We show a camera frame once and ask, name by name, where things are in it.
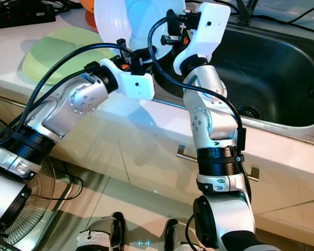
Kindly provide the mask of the white round plate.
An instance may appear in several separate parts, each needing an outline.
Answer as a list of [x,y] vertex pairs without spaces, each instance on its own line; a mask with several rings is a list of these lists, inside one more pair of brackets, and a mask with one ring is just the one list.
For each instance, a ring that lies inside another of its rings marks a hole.
[[168,10],[186,9],[185,0],[95,0],[93,14],[104,42],[124,39],[131,50],[148,47],[148,33]]

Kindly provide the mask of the orange bowl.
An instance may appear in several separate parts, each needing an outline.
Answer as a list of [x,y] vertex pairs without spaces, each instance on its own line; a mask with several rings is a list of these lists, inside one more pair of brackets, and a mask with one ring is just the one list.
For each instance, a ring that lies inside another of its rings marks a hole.
[[95,0],[80,0],[81,5],[86,9],[85,13],[85,21],[92,28],[93,31],[98,32],[95,17],[94,17],[94,1]]

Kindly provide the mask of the chrome gooseneck faucet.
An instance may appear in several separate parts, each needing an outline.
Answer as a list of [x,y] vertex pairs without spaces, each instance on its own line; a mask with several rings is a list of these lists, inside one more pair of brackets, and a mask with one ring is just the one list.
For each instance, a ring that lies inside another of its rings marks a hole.
[[236,0],[238,6],[238,23],[247,26],[252,19],[253,12],[259,0]]

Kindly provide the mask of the pale green plate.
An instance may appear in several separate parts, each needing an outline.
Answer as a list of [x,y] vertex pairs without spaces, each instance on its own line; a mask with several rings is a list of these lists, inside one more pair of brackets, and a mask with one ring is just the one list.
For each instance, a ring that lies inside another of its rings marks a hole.
[[[80,27],[61,27],[46,35],[31,48],[21,64],[21,71],[38,82],[60,59],[92,43],[102,43],[99,34]],[[95,49],[81,53],[59,67],[46,84],[54,85],[69,74],[82,70],[91,62],[112,57],[114,53],[110,49]]]

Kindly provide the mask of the white cabinet door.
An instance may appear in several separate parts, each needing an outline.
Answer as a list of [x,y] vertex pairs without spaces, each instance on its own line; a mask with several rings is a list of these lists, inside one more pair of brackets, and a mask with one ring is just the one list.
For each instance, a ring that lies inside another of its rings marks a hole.
[[163,102],[111,94],[50,155],[125,182],[167,178],[184,165],[176,157],[180,143],[171,138],[183,112]]
[[[137,127],[120,129],[118,144],[130,183],[192,204],[201,196],[196,182],[198,166],[176,157],[180,143]],[[260,170],[260,181],[251,182],[255,215],[267,215],[314,231],[314,181],[250,155],[245,156],[243,164]]]

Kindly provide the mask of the stainless steel sink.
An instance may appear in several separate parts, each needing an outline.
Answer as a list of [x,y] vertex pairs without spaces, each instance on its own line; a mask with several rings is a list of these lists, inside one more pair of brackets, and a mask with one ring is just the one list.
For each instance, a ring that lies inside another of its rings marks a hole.
[[244,117],[314,127],[314,40],[230,24],[211,64]]

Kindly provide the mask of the black power strip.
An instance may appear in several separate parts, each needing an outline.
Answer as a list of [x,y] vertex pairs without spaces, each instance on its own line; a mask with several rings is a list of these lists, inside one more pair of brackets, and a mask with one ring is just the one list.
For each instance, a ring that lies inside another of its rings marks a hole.
[[44,3],[11,3],[0,7],[0,29],[55,21],[54,8]]

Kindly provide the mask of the grey floor fan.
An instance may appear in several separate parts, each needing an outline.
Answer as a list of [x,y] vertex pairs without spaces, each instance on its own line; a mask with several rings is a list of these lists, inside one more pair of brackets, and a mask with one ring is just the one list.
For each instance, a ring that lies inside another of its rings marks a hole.
[[30,181],[0,170],[0,251],[42,248],[72,191],[68,167],[65,161],[46,158]]

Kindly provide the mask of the robot left foot silver black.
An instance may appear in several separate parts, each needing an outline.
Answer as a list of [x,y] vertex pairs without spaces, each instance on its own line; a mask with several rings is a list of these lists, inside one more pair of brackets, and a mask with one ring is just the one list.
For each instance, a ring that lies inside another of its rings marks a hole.
[[126,220],[116,211],[93,222],[76,236],[75,251],[124,251]]

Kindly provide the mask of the robot foot silver black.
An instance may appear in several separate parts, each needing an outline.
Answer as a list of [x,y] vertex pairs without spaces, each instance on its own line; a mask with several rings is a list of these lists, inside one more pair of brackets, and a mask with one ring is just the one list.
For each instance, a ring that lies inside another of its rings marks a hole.
[[116,211],[93,222],[76,236],[75,251],[124,251],[126,220]]
[[202,251],[195,232],[177,219],[167,221],[164,234],[164,251]]

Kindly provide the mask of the robot right foot silver black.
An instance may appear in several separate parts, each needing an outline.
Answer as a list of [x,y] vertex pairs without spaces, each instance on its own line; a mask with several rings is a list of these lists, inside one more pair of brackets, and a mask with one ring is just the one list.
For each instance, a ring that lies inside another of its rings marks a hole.
[[202,251],[195,232],[177,219],[167,221],[164,234],[164,251]]

